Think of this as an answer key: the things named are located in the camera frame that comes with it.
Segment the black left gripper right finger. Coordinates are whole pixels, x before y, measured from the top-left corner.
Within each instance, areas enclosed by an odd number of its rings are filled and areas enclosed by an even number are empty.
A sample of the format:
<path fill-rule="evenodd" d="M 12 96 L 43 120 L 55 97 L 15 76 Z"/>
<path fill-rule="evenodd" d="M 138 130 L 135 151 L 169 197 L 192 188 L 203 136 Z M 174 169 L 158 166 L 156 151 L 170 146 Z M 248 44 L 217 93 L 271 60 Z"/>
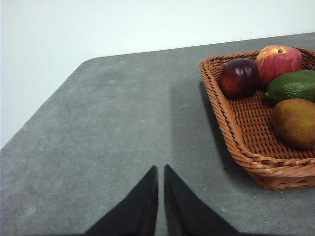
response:
<path fill-rule="evenodd" d="M 237 236 L 239 232 L 210 209 L 170 165 L 164 167 L 164 208 L 170 236 Z"/>

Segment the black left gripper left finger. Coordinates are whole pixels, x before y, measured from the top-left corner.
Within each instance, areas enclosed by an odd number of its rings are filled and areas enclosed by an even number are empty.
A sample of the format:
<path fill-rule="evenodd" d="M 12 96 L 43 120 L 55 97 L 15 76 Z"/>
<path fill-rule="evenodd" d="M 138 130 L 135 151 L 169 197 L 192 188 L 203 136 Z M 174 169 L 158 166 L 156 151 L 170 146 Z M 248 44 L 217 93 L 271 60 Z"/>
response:
<path fill-rule="evenodd" d="M 158 170 L 152 166 L 127 196 L 100 218 L 86 236 L 153 236 L 158 212 Z"/>

